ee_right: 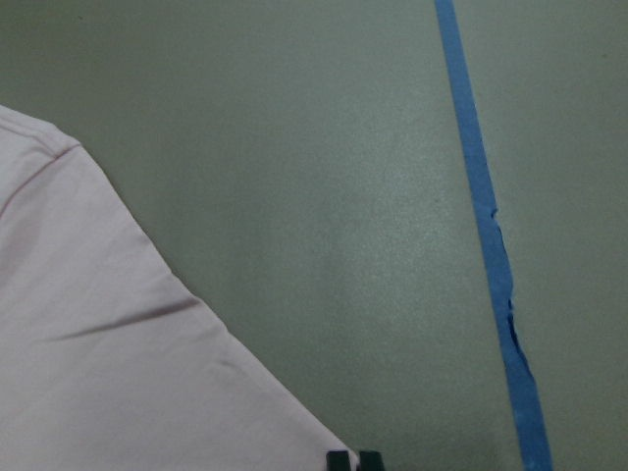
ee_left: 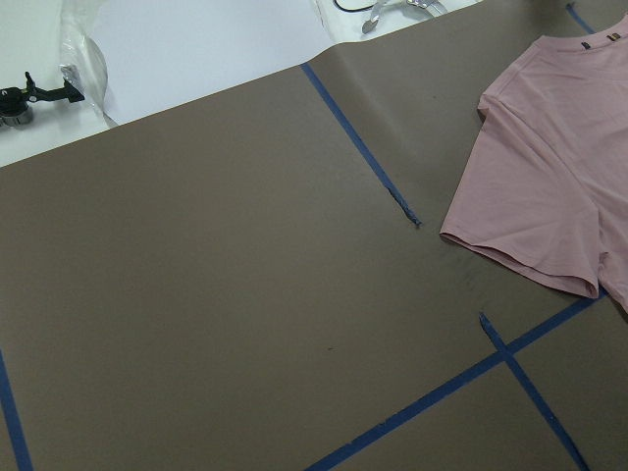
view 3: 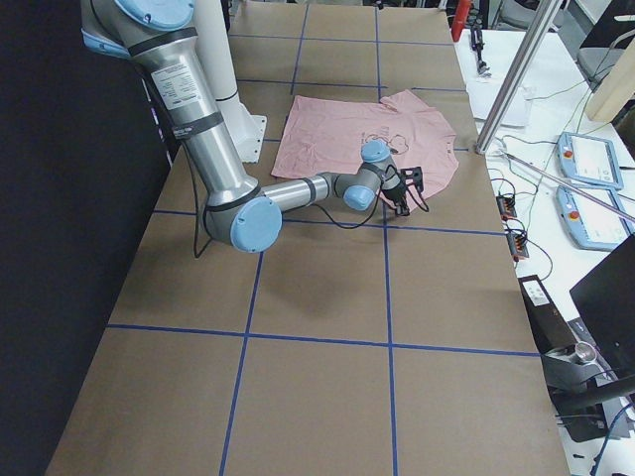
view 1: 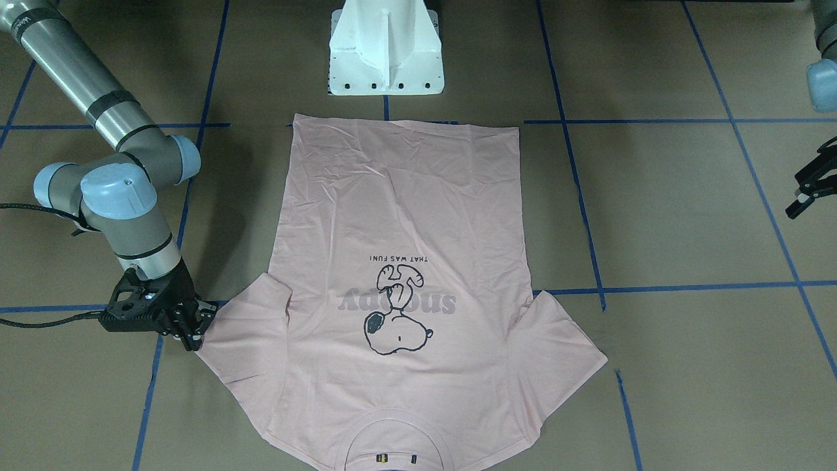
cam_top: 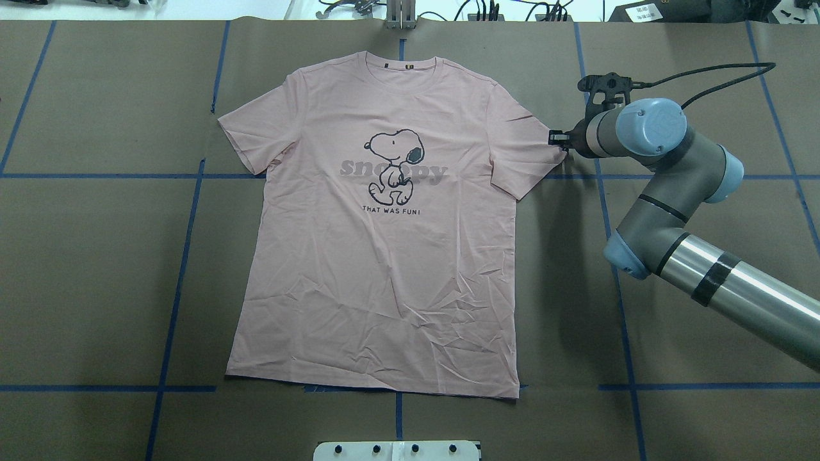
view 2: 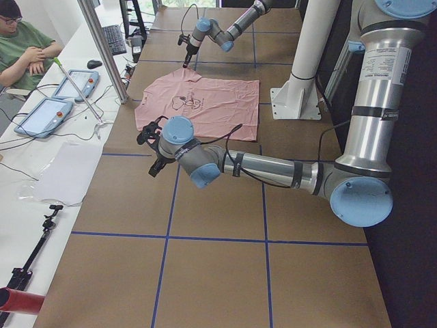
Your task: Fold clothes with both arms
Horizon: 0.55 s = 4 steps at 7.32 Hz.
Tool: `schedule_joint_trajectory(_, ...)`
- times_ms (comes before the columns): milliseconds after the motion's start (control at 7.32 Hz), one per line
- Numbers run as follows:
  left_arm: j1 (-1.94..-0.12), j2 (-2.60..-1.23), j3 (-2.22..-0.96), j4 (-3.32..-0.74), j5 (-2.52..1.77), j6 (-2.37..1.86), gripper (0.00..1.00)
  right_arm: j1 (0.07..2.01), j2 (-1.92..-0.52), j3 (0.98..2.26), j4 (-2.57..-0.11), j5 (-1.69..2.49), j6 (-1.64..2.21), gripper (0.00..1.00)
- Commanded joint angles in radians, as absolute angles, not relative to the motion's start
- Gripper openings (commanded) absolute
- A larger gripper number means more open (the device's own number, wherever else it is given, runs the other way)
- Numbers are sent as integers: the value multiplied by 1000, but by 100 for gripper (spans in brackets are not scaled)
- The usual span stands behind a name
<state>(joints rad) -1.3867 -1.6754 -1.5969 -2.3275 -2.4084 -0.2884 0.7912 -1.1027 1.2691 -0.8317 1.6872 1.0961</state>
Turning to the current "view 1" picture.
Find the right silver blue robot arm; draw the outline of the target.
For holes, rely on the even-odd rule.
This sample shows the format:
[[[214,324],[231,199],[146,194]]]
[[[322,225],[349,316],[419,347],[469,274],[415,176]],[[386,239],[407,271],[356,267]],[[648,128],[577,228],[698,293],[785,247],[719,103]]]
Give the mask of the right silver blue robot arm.
[[[217,305],[196,292],[158,190],[195,176],[201,157],[185,136],[169,136],[78,36],[54,1],[3,1],[2,30],[57,84],[113,155],[56,163],[33,182],[34,209],[105,236],[123,269],[107,306],[76,314],[111,333],[156,332],[198,351]]]

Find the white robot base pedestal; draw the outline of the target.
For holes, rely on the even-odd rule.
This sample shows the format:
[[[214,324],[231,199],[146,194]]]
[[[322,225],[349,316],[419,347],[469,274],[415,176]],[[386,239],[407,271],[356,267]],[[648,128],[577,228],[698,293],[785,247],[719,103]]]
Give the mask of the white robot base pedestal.
[[[439,15],[424,1],[347,1],[331,15],[335,96],[426,96],[445,89]]]

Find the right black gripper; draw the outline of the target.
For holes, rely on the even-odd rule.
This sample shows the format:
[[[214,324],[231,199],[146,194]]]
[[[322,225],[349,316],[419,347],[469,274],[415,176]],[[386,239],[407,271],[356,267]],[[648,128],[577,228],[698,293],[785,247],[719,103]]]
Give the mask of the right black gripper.
[[[198,351],[218,310],[216,302],[197,297],[185,262],[162,277],[141,280],[129,268],[117,283],[99,317],[111,333],[156,332],[179,340],[186,351]]]

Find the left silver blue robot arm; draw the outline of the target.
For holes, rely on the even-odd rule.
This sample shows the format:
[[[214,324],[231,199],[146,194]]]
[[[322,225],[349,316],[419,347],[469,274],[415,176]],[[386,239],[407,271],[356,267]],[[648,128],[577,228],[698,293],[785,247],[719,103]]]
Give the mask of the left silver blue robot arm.
[[[813,110],[831,113],[836,110],[836,2],[811,1],[814,42],[820,60],[807,66],[808,95]],[[817,156],[795,173],[796,199],[785,209],[789,218],[797,218],[815,200],[836,193],[836,137],[817,149]]]

